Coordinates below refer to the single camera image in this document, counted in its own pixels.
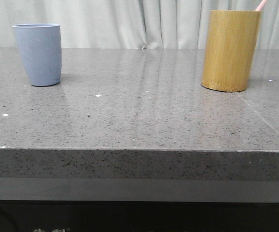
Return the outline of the blue plastic cup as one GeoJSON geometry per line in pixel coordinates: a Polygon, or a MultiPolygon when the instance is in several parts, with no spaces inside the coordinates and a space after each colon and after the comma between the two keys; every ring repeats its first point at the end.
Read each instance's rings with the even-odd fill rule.
{"type": "Polygon", "coordinates": [[[12,28],[31,85],[46,87],[58,84],[62,70],[60,25],[18,24],[12,28]]]}

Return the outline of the pink chopstick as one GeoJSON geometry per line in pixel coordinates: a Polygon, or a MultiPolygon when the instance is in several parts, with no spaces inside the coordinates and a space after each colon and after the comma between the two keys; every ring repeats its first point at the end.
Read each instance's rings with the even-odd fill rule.
{"type": "Polygon", "coordinates": [[[262,8],[265,6],[268,0],[262,0],[259,5],[256,7],[255,11],[259,12],[262,10],[262,8]]]}

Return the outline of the bamboo cylinder holder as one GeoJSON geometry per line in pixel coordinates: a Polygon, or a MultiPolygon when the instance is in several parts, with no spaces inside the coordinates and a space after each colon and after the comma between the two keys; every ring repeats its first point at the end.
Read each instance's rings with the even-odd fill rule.
{"type": "Polygon", "coordinates": [[[212,10],[201,85],[222,92],[247,89],[260,11],[212,10]]]}

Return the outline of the white pleated curtain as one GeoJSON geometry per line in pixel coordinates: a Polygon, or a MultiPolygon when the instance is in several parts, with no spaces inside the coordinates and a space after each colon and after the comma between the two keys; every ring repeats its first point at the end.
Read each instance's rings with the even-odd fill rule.
{"type": "Polygon", "coordinates": [[[13,25],[54,23],[64,48],[203,49],[211,10],[254,10],[257,0],[0,0],[0,47],[13,25]]]}

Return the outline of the dark cabinet under counter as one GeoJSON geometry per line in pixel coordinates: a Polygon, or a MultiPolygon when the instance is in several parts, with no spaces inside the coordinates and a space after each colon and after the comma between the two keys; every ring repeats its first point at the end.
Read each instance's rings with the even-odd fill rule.
{"type": "Polygon", "coordinates": [[[0,177],[0,232],[279,232],[279,182],[0,177]]]}

